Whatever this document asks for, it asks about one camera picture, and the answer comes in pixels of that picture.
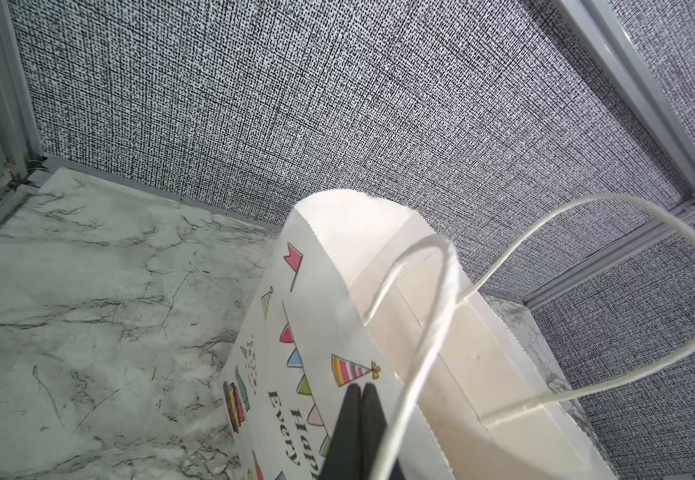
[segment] pink flag illustration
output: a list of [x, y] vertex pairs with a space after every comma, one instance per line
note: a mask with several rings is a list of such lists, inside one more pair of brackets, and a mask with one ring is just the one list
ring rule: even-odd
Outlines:
[[289, 289], [291, 292], [295, 289], [295, 280], [297, 279], [297, 274], [299, 274], [299, 266], [302, 264], [302, 254], [299, 253], [292, 244], [286, 244], [289, 247], [289, 255], [284, 255], [284, 260], [292, 270], [295, 271], [295, 278], [292, 280], [292, 288]]

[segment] dark gray fabric panel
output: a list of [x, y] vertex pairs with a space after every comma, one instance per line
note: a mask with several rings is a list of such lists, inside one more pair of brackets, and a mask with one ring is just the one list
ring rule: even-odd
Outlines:
[[[611, 379], [695, 335], [695, 252], [671, 236], [532, 313], [575, 388]], [[695, 473], [695, 354], [581, 402], [623, 478]]]
[[[687, 197], [548, 1], [10, 6], [48, 154], [260, 220], [366, 191], [476, 278], [571, 197]], [[487, 286], [523, 296], [647, 219], [585, 206]]]
[[609, 0], [695, 145], [695, 0]]

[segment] paper bag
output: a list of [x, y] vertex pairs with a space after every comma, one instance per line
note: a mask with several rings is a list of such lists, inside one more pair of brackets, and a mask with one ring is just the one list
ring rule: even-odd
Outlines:
[[[374, 382], [391, 418], [440, 258], [413, 258], [368, 326], [361, 313], [398, 255], [431, 233], [413, 210], [350, 190], [295, 206], [221, 374], [249, 478], [316, 478], [352, 382]], [[469, 281], [459, 275], [464, 290]], [[451, 478], [451, 461], [459, 480], [615, 478], [558, 405], [496, 428], [480, 423], [496, 408], [545, 391], [504, 323], [479, 295], [471, 297], [457, 309], [404, 437], [404, 474]]]

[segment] marble surface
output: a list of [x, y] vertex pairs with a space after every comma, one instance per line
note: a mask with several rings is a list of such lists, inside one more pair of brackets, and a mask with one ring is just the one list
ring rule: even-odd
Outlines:
[[[558, 360], [555, 359], [553, 351], [550, 350], [550, 346], [539, 330], [539, 326], [534, 321], [534, 316], [529, 307], [491, 295], [483, 295], [483, 299], [487, 301], [497, 316], [505, 322], [507, 328], [510, 329], [515, 339], [518, 340], [518, 343], [523, 347], [534, 366], [536, 366], [539, 374], [545, 379], [548, 388], [555, 393], [571, 390], [572, 386], [566, 379], [563, 370], [561, 370], [561, 366]], [[604, 461], [611, 466], [609, 456], [592, 429], [590, 420], [585, 415], [585, 410], [582, 404], [579, 403], [579, 400], [561, 402], [561, 406], [572, 416], [576, 424], [583, 429], [583, 432], [590, 437]]]
[[0, 228], [0, 478], [240, 478], [216, 378], [275, 236], [58, 170]]

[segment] white rope handle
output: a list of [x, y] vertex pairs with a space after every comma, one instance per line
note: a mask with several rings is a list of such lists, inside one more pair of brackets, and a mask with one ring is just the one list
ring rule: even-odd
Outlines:
[[443, 346], [443, 341], [451, 326], [451, 321], [454, 317], [454, 309], [457, 305], [457, 292], [459, 290], [457, 272], [459, 269], [459, 261], [457, 259], [457, 249], [449, 240], [440, 235], [429, 235], [418, 241], [416, 244], [406, 249], [393, 262], [391, 269], [385, 274], [380, 288], [374, 294], [371, 306], [364, 316], [364, 325], [367, 325], [377, 312], [382, 299], [390, 290], [393, 282], [400, 274], [403, 265], [406, 264], [409, 258], [420, 252], [433, 248], [441, 250], [443, 253], [443, 263], [441, 265], [441, 274], [438, 278], [438, 288], [436, 296], [433, 300], [433, 310], [430, 312], [430, 318], [424, 326], [422, 336], [417, 342], [417, 349], [414, 352], [414, 357], [411, 360], [411, 367], [407, 375], [407, 381], [403, 384], [400, 398], [395, 409], [395, 413], [387, 425], [385, 433], [382, 435], [377, 456], [374, 458], [374, 464], [371, 466], [371, 474], [369, 480], [384, 480], [391, 474], [393, 465], [398, 457], [403, 434], [406, 433], [406, 427], [409, 424], [409, 419], [414, 413], [414, 407], [417, 405], [417, 399], [425, 386], [425, 381], [433, 368], [433, 364], [438, 358], [438, 352]]
[[[638, 205], [654, 217], [674, 227], [679, 232], [679, 234], [681, 234], [688, 241], [688, 243], [695, 248], [695, 231], [690, 226], [680, 221], [677, 217], [665, 211], [665, 209], [653, 204], [652, 202], [643, 200], [642, 198], [632, 197], [630, 195], [624, 194], [589, 195], [587, 197], [572, 200], [568, 204], [559, 206], [558, 208], [554, 209], [547, 215], [537, 220], [529, 228], [527, 228], [526, 231], [523, 232], [523, 234], [521, 234], [521, 236], [519, 236], [507, 250], [505, 250], [505, 253], [502, 254], [502, 256], [496, 262], [494, 262], [494, 264], [487, 270], [487, 273], [483, 274], [483, 276], [480, 280], [477, 281], [477, 283], [472, 285], [463, 293], [463, 295], [459, 298], [459, 302], [457, 304], [461, 305], [465, 303], [469, 296], [476, 293], [478, 289], [481, 286], [483, 286], [484, 283], [487, 283], [489, 277], [492, 276], [496, 269], [498, 269], [499, 266], [502, 265], [505, 262], [505, 260], [507, 260], [507, 257], [510, 256], [516, 248], [518, 248], [518, 245], [521, 245], [524, 240], [529, 238], [529, 236], [533, 234], [535, 231], [537, 231], [542, 225], [546, 224], [548, 221], [553, 219], [554, 216], [561, 214], [569, 209], [572, 209], [575, 206], [587, 204], [589, 202], [597, 200], [622, 200], [625, 202], [630, 202], [631, 204]], [[688, 343], [686, 343], [686, 345], [673, 351], [672, 353], [669, 353], [668, 355], [663, 356], [660, 359], [654, 360], [647, 366], [633, 370], [630, 373], [626, 373], [623, 376], [611, 380], [606, 380], [605, 382], [596, 383], [595, 385], [587, 386], [582, 389], [570, 390], [568, 392], [550, 394], [537, 398], [530, 398], [529, 400], [525, 400], [522, 402], [517, 402], [513, 405], [501, 408], [496, 412], [492, 412], [482, 417], [481, 422], [485, 426], [498, 425], [517, 416], [521, 416], [525, 413], [536, 410], [537, 408], [540, 408], [541, 406], [548, 403], [572, 400], [581, 396], [603, 392], [605, 390], [613, 389], [618, 386], [623, 386], [630, 382], [634, 382], [635, 380], [642, 379], [645, 376], [649, 376], [650, 374], [655, 373], [661, 369], [664, 369], [668, 365], [675, 363], [684, 357], [689, 356], [693, 352], [695, 352], [695, 337], [691, 339]]]

